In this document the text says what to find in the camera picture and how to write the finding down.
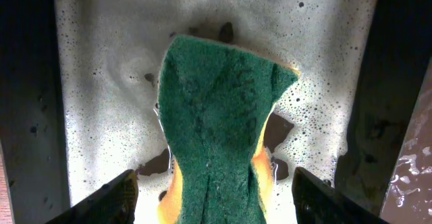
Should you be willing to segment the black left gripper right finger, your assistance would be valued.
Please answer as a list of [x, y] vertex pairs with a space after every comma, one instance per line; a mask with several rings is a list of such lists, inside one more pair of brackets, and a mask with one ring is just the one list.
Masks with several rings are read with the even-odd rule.
[[295, 168], [292, 195], [298, 224], [388, 224], [303, 167]]

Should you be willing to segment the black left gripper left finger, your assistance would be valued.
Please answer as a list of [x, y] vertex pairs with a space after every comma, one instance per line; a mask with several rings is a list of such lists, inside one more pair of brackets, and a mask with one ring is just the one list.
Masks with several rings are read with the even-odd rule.
[[137, 175], [128, 169], [47, 224], [133, 224]]

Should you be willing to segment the green and yellow sponge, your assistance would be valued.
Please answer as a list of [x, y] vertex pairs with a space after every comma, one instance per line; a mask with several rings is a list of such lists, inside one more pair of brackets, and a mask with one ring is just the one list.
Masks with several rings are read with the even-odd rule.
[[273, 190], [269, 116], [298, 72], [245, 50], [177, 35], [159, 76], [159, 121], [174, 157], [160, 223], [265, 223]]

